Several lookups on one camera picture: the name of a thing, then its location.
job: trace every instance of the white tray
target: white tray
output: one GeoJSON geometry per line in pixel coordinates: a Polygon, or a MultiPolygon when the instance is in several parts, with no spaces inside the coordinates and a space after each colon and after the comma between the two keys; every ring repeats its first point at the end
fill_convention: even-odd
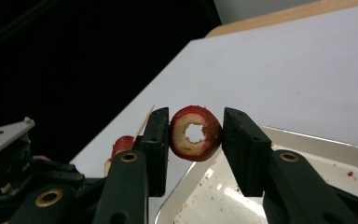
{"type": "MultiPolygon", "coordinates": [[[[358,147],[327,139],[261,127],[272,149],[307,158],[330,185],[358,196],[358,147]]],[[[205,162],[194,162],[161,206],[156,224],[267,223],[262,198],[244,197],[221,148],[205,162]]]]}

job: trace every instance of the black background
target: black background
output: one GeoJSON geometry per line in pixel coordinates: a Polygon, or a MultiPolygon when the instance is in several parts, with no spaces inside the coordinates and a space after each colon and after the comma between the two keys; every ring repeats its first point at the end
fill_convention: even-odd
{"type": "MultiPolygon", "coordinates": [[[[38,3],[13,2],[0,0],[0,29],[38,3]]],[[[30,117],[33,154],[55,161],[71,160],[190,40],[220,25],[213,1],[61,0],[42,11],[0,35],[0,126],[30,117]]]]}

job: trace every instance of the apple piece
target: apple piece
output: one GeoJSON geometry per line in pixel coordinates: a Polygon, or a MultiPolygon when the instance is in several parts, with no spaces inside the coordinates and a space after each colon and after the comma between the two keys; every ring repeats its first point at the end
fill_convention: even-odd
{"type": "Polygon", "coordinates": [[[222,143],[223,129],[219,120],[206,107],[189,105],[173,115],[170,123],[170,148],[173,153],[188,161],[206,161],[222,143]],[[191,125],[201,125],[203,139],[190,141],[186,130],[191,125]]]}
{"type": "Polygon", "coordinates": [[[113,144],[112,158],[114,158],[119,152],[131,150],[134,144],[134,137],[130,135],[123,135],[119,137],[113,144]]]}
{"type": "Polygon", "coordinates": [[[106,160],[104,165],[104,169],[103,169],[104,176],[107,176],[109,174],[109,169],[111,165],[112,165],[112,158],[109,158],[106,160]]]}

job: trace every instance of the wooden skewer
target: wooden skewer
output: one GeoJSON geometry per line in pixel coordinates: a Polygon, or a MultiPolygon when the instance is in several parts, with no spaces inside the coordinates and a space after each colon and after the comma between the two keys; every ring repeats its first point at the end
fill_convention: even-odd
{"type": "Polygon", "coordinates": [[[147,113],[147,115],[146,115],[146,117],[145,117],[145,119],[144,119],[144,122],[142,122],[141,127],[139,127],[138,132],[136,132],[136,135],[135,135],[134,138],[133,138],[133,142],[135,142],[136,137],[137,137],[137,136],[142,132],[142,130],[144,129],[144,127],[145,127],[147,121],[149,120],[150,114],[153,112],[154,106],[155,106],[155,105],[153,105],[152,108],[150,109],[149,113],[147,113]]]}

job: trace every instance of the apple core hole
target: apple core hole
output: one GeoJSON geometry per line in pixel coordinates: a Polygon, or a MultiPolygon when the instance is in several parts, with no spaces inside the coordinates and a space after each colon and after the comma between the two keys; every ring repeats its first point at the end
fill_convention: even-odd
{"type": "Polygon", "coordinates": [[[205,136],[202,132],[202,125],[190,124],[186,129],[186,137],[192,143],[198,143],[205,139],[205,136]]]}

